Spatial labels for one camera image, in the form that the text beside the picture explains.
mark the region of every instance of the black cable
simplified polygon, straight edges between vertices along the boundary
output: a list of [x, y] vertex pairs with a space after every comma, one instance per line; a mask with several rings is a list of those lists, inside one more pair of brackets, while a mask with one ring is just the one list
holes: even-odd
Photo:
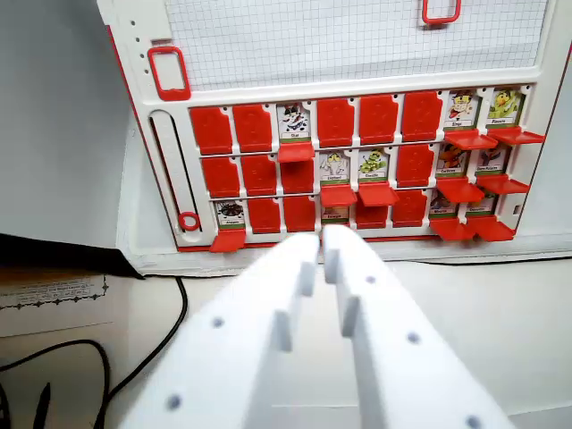
[[165, 335], [165, 337], [159, 343], [159, 345], [155, 347], [155, 349], [151, 353], [149, 353], [148, 356], [145, 359], [143, 359], [143, 361], [133, 371], [131, 371], [131, 374], [127, 375], [123, 379], [123, 381], [121, 381], [119, 384], [113, 387], [112, 390], [109, 392], [107, 400], [102, 404], [100, 413], [97, 416], [96, 424], [94, 426], [96, 429], [103, 428], [105, 412], [107, 411], [109, 402], [115, 397], [115, 395], [117, 395], [117, 393], [121, 391], [121, 389], [123, 389], [131, 380], [133, 380], [143, 370], [143, 368], [145, 368], [145, 366], [147, 366], [147, 364], [151, 362], [161, 352], [161, 350], [163, 350], [164, 346], [166, 346], [167, 343], [171, 340], [173, 335], [179, 329], [179, 326], [181, 326], [182, 321], [185, 319], [189, 307], [189, 298], [187, 297], [187, 291], [185, 291], [185, 286], [182, 284], [181, 277], [175, 277], [175, 280], [177, 282], [177, 286], [179, 286], [179, 292], [181, 293], [181, 299], [182, 299], [181, 312], [179, 314], [179, 318], [177, 318], [177, 321], [174, 323], [171, 330]]
[[16, 366], [20, 366], [22, 364], [25, 364], [26, 362], [29, 362], [32, 359], [39, 358], [40, 356], [43, 356], [46, 353], [49, 353], [50, 351], [63, 349], [64, 347], [69, 347], [69, 346], [77, 346], [80, 344], [88, 344], [89, 346], [95, 347], [97, 352], [99, 353], [99, 356], [101, 357], [101, 364], [104, 368], [104, 391], [103, 391], [103, 395], [102, 395], [102, 399], [101, 399], [101, 403], [103, 406], [103, 404], [105, 403], [105, 399], [107, 398], [107, 395], [109, 394], [109, 386], [110, 386], [109, 381], [111, 379], [111, 367], [109, 366], [109, 359], [107, 358], [107, 354], [105, 353], [105, 349], [97, 341], [93, 341], [93, 340], [72, 340], [72, 341], [60, 342], [59, 344], [55, 344], [54, 346], [51, 346], [51, 347], [48, 347], [46, 349], [37, 351], [36, 353], [32, 353], [29, 356], [26, 356], [20, 360], [12, 362], [11, 364], [0, 366], [0, 373], [3, 373], [4, 371], [8, 371], [9, 369], [15, 368]]
[[103, 391], [103, 397], [101, 399], [101, 407], [99, 408], [99, 411], [97, 412], [97, 418], [96, 418], [96, 423], [94, 425], [94, 428], [103, 429], [104, 424], [105, 424], [105, 412], [107, 411], [107, 407], [109, 406], [109, 403], [111, 402], [111, 400], [131, 380], [133, 380], [143, 370], [143, 368], [145, 368], [145, 366], [149, 362], [151, 362], [151, 360], [153, 360], [161, 352], [161, 350], [163, 350], [164, 346], [167, 345], [167, 343], [171, 340], [171, 338], [177, 332], [177, 330], [179, 329], [179, 326], [181, 326], [182, 321], [185, 319], [185, 316], [187, 315], [187, 311], [189, 309], [189, 298], [187, 297], [187, 291], [185, 291], [185, 286], [182, 283], [181, 277], [175, 277], [175, 281], [177, 282], [177, 286], [179, 287], [179, 292], [181, 293], [181, 300], [182, 300], [181, 313], [179, 314], [177, 321], [174, 323], [171, 330], [165, 335], [165, 337], [159, 343], [159, 345], [157, 347], [155, 347], [155, 349], [151, 353], [149, 353], [148, 356], [145, 359], [143, 359], [143, 361], [133, 371], [131, 371], [131, 373], [129, 375], [127, 375], [120, 383], [118, 383], [112, 390], [109, 390], [110, 379], [111, 379], [111, 367], [109, 366], [109, 359], [107, 358], [107, 354], [105, 353], [105, 349], [101, 346], [101, 344], [99, 344], [98, 342], [93, 341], [93, 340], [73, 340], [73, 341], [66, 341], [66, 342], [61, 342], [59, 344], [55, 344], [54, 346], [51, 346], [51, 347], [48, 347], [46, 349], [37, 351], [36, 353], [33, 353], [27, 357], [24, 357], [20, 360], [12, 362], [11, 364], [0, 366], [0, 373], [2, 373], [4, 371], [8, 371], [9, 369], [15, 368], [16, 366], [20, 366], [22, 364], [25, 364], [26, 362], [29, 362], [32, 359], [39, 358], [40, 356], [43, 356], [46, 353], [49, 353], [50, 351], [62, 349], [64, 347], [75, 346], [75, 345], [80, 345], [80, 344], [88, 344], [90, 346], [95, 347], [97, 352], [99, 353], [99, 356], [101, 357], [101, 363], [102, 363], [103, 368], [104, 368], [104, 391]]

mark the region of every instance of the red plastic frame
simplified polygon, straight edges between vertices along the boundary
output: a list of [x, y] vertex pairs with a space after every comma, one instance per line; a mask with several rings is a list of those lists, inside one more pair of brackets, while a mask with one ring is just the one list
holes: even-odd
[[[159, 80], [159, 75], [157, 74], [155, 59], [153, 56], [173, 53], [175, 53], [179, 59], [181, 77], [183, 83], [185, 84], [185, 88], [162, 89], [161, 81]], [[155, 86], [157, 88], [157, 94], [159, 95], [159, 98], [161, 98], [163, 101], [188, 100], [190, 98], [190, 85], [189, 80], [187, 79], [187, 68], [185, 67], [185, 61], [182, 57], [181, 50], [175, 46], [156, 46], [147, 51], [147, 57], [149, 58], [149, 63], [151, 64], [151, 72], [153, 73], [153, 79], [155, 81]]]
[[[185, 218], [192, 217], [195, 221], [193, 226], [188, 226]], [[200, 227], [200, 219], [198, 219], [198, 214], [193, 212], [183, 212], [179, 214], [179, 226], [185, 231], [194, 231]]]
[[423, 0], [423, 22], [430, 25], [449, 24], [455, 22], [461, 14], [461, 0], [455, 0], [455, 14], [453, 16], [446, 16], [444, 18], [429, 18], [427, 15], [427, 8], [429, 0]]

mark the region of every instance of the red clip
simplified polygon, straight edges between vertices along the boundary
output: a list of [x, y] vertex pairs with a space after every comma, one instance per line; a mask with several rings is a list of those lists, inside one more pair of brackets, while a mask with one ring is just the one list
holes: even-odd
[[246, 239], [247, 231], [244, 228], [219, 230], [208, 251], [212, 253], [236, 252], [239, 248], [244, 248]]
[[530, 131], [522, 131], [520, 127], [489, 129], [488, 135], [511, 146], [544, 142], [544, 136]]
[[360, 183], [359, 197], [364, 206], [393, 206], [400, 198], [389, 183]]
[[453, 16], [446, 16], [444, 18], [429, 18], [427, 16], [427, 8], [429, 0], [423, 0], [423, 22], [430, 25], [449, 24], [458, 19], [461, 14], [461, 0], [456, 0], [455, 14]]
[[476, 203], [484, 198], [484, 193], [467, 177], [447, 177], [437, 179], [437, 189], [451, 203]]
[[467, 226], [485, 241], [508, 241], [515, 236], [515, 232], [494, 215], [468, 218]]
[[347, 207], [358, 199], [350, 185], [326, 185], [320, 191], [320, 200], [324, 207]]
[[439, 237], [446, 241], [471, 240], [475, 236], [475, 232], [459, 222], [456, 217], [451, 219], [433, 219], [429, 224]]
[[[155, 66], [155, 54], [173, 54], [175, 53], [179, 59], [179, 67], [181, 67], [181, 77], [185, 85], [184, 88], [173, 88], [173, 89], [162, 89], [161, 81], [157, 75], [157, 69]], [[157, 94], [159, 98], [163, 101], [184, 101], [190, 98], [190, 85], [187, 79], [187, 69], [185, 68], [185, 61], [182, 57], [182, 52], [178, 47], [175, 46], [157, 46], [152, 47], [147, 51], [147, 58], [151, 64], [151, 72], [153, 73], [153, 79], [155, 80], [155, 86], [157, 88]]]
[[492, 149], [499, 144], [489, 136], [479, 135], [478, 130], [445, 131], [444, 140], [463, 150]]
[[300, 141], [295, 143], [282, 143], [278, 149], [278, 162], [299, 163], [309, 161], [314, 157], [314, 148], [311, 141]]
[[[192, 226], [187, 225], [187, 218], [188, 217], [192, 217], [193, 221], [195, 221], [194, 225], [192, 225]], [[194, 231], [194, 230], [198, 229], [200, 227], [200, 221], [198, 219], [198, 215], [196, 213], [193, 213], [193, 212], [183, 212], [183, 213], [179, 214], [179, 225], [185, 231]]]
[[491, 176], [478, 176], [476, 184], [495, 194], [526, 194], [530, 186], [519, 181], [509, 179], [507, 174], [495, 174]]

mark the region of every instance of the white wall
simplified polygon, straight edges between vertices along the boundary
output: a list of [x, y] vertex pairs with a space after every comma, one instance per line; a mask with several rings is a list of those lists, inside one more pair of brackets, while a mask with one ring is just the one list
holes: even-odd
[[0, 12], [0, 232], [115, 247], [129, 102], [95, 1]]

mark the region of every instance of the white plastic game board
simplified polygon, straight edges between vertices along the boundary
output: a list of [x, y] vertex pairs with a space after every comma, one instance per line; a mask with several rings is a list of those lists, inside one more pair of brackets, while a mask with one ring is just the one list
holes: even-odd
[[[179, 250], [266, 246], [327, 223], [370, 240], [469, 240], [474, 233], [464, 232], [481, 215], [505, 233], [490, 235], [486, 226], [477, 235], [512, 239], [566, 62], [566, 1], [464, 1], [444, 25], [424, 23], [417, 0], [98, 3]], [[428, 3], [431, 16], [455, 10]], [[379, 121], [389, 109], [394, 127], [367, 134], [367, 121], [377, 121], [376, 113], [367, 119], [368, 103], [381, 99]], [[430, 132], [418, 132], [427, 115]], [[518, 137], [507, 140], [509, 128], [498, 126]], [[465, 131], [471, 142], [459, 146], [454, 133]], [[282, 153], [291, 143], [306, 144], [311, 169], [298, 188], [291, 179], [302, 173], [291, 166], [300, 160]], [[404, 164], [425, 177], [406, 177]], [[252, 185], [258, 168], [272, 172], [269, 185]], [[494, 198], [483, 192], [472, 201], [475, 193], [453, 196], [457, 189], [454, 208], [443, 208], [437, 189], [447, 193], [458, 179], [469, 193], [482, 191], [487, 169], [506, 175], [510, 190], [497, 183]], [[376, 195], [392, 196], [369, 201], [382, 207], [374, 222], [360, 213], [369, 181], [380, 185]], [[328, 197], [331, 186], [345, 187], [349, 199]], [[405, 204], [413, 194], [424, 204], [415, 220]], [[302, 213], [293, 198], [309, 201], [310, 223], [292, 215]], [[455, 231], [442, 230], [438, 217], [453, 219]], [[223, 236], [234, 244], [217, 246]]]

